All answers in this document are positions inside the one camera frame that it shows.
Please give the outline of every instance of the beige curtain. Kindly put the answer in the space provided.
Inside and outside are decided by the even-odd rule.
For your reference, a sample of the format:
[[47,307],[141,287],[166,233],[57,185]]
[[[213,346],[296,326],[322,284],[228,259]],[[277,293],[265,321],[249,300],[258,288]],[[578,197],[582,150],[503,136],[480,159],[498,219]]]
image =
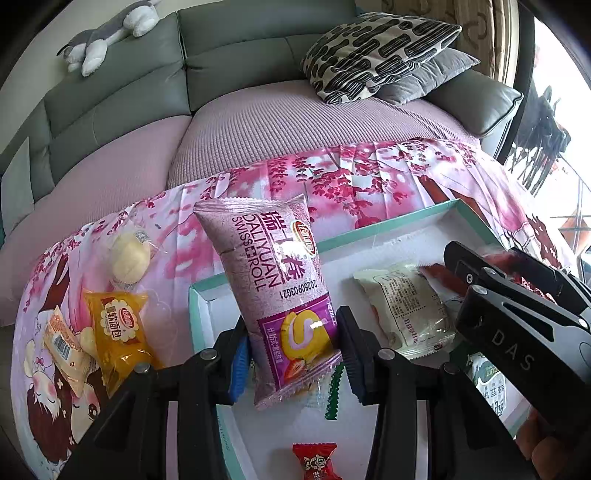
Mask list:
[[508,35],[504,0],[382,0],[382,9],[396,15],[418,15],[462,26],[453,47],[480,60],[475,69],[506,81]]

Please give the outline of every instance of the pink blanket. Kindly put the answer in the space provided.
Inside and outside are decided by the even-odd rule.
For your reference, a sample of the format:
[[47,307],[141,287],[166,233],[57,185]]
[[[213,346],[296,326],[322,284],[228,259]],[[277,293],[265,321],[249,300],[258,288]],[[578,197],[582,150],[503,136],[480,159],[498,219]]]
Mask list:
[[41,478],[54,478],[100,413],[106,395],[100,372],[80,398],[54,367],[42,336],[58,304],[75,334],[90,325],[83,288],[105,291],[102,249],[131,215],[157,225],[166,254],[158,254],[137,287],[150,300],[142,318],[151,346],[166,365],[193,352],[188,289],[222,267],[193,205],[243,196],[308,198],[317,241],[448,199],[468,203],[501,242],[517,245],[554,267],[574,265],[555,229],[547,229],[533,198],[481,150],[449,140],[340,145],[273,158],[180,185],[85,225],[40,258],[21,299],[12,353],[12,405],[22,450]]

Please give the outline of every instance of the fruit illustration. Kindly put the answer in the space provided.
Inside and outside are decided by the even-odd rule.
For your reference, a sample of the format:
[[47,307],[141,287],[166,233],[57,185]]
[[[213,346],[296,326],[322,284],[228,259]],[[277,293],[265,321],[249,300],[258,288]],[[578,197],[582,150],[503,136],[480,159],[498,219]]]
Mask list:
[[283,374],[283,380],[285,380],[285,382],[291,382],[305,371],[306,362],[304,362],[301,358],[296,358],[290,362],[287,369],[285,370],[285,373]]

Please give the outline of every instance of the black and white pillow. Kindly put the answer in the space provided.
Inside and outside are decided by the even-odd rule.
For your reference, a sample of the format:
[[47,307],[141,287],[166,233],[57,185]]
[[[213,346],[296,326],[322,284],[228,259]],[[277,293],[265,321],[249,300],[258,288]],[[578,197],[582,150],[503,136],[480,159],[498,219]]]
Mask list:
[[409,75],[461,31],[459,25],[423,17],[367,13],[320,37],[302,67],[326,103],[353,102]]

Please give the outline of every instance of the stuffed animal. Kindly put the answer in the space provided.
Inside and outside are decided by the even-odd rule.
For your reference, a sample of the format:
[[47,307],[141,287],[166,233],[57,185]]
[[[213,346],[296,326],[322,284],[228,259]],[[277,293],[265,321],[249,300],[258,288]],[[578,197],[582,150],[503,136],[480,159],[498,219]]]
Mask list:
[[142,0],[121,12],[94,30],[84,30],[72,37],[57,54],[63,53],[68,72],[82,70],[88,77],[103,63],[107,48],[130,34],[141,37],[152,30],[160,18],[154,5],[160,0]]

